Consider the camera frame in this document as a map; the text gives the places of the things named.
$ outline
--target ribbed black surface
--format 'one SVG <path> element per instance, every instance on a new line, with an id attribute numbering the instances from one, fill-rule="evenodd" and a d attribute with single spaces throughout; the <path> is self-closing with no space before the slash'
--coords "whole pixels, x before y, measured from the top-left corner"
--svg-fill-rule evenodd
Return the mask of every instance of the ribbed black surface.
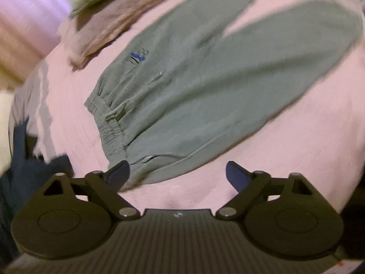
<path id="1" fill-rule="evenodd" d="M 336 262 L 332 256 L 301 262 L 270 256 L 210 210 L 147 210 L 137 221 L 118 224 L 92 252 L 63 261 L 24 254 L 5 274 L 320 274 Z"/>

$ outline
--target gray cloth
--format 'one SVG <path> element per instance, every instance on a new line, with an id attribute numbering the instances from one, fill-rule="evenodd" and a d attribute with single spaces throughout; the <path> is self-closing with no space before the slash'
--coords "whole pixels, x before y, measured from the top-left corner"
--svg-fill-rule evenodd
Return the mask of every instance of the gray cloth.
<path id="1" fill-rule="evenodd" d="M 189 0 L 138 35 L 101 75 L 85 105 L 126 188 L 208 162 L 299 98 L 362 33 L 362 21 L 321 0 L 227 37 L 252 0 Z"/>
<path id="2" fill-rule="evenodd" d="M 50 126 L 52 117 L 49 112 L 46 99 L 49 93 L 48 64 L 42 60 L 31 72 L 25 83 L 18 87 L 14 94 L 9 117 L 9 143 L 10 152 L 13 153 L 14 128 L 29 119 L 27 134 L 38 137 L 38 127 L 42 132 L 39 143 L 44 145 L 43 151 L 39 148 L 39 143 L 33 150 L 35 156 L 42 155 L 49 162 L 56 157 Z M 36 112 L 40 116 L 40 124 L 37 123 Z"/>

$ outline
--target dark blue cloth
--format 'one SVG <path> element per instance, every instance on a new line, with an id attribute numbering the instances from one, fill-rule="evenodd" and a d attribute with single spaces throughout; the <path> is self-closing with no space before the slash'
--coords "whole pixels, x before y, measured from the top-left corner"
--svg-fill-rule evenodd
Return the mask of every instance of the dark blue cloth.
<path id="1" fill-rule="evenodd" d="M 27 124 L 14 128 L 14 152 L 10 169 L 0 178 L 0 269 L 19 254 L 11 236 L 11 222 L 32 195 L 55 173 L 73 175 L 68 156 L 53 159 L 49 164 L 27 149 Z"/>

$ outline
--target pant leg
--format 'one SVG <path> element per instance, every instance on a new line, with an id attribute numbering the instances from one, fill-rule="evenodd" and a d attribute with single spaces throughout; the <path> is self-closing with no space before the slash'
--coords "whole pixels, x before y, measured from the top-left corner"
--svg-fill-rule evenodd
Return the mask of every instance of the pant leg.
<path id="1" fill-rule="evenodd" d="M 184 174 L 258 131 L 361 34 L 356 14 L 314 0 L 202 46 L 128 104 L 129 184 Z"/>

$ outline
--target round black pad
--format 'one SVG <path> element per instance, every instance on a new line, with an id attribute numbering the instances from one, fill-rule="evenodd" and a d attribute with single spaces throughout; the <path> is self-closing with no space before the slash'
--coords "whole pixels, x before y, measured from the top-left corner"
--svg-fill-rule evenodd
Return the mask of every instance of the round black pad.
<path id="1" fill-rule="evenodd" d="M 261 248 L 289 259 L 322 256 L 333 249 L 343 232 L 341 217 L 331 207 L 280 199 L 253 207 L 244 226 Z"/>
<path id="2" fill-rule="evenodd" d="M 12 235 L 21 251 L 60 259 L 95 248 L 110 227 L 110 216 L 101 207 L 60 195 L 32 200 L 14 218 Z"/>

